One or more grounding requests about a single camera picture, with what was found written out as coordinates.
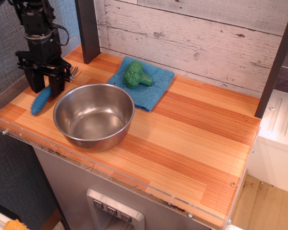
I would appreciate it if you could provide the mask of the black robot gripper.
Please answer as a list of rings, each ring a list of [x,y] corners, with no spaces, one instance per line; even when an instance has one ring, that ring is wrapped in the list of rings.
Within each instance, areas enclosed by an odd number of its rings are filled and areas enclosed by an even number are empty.
[[[45,88],[44,75],[49,76],[51,96],[56,98],[63,90],[65,81],[71,82],[74,67],[61,58],[63,44],[58,33],[24,34],[28,51],[16,51],[18,67],[24,70],[33,92]]]

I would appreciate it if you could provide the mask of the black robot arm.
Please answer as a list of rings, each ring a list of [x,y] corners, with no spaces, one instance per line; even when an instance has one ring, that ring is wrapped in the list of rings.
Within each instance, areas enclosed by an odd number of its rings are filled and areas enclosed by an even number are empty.
[[[28,51],[17,51],[18,67],[24,70],[26,79],[35,93],[45,86],[44,77],[48,77],[51,96],[57,97],[66,82],[71,82],[77,68],[61,58],[63,44],[59,29],[65,28],[55,24],[54,9],[47,0],[13,0]]]

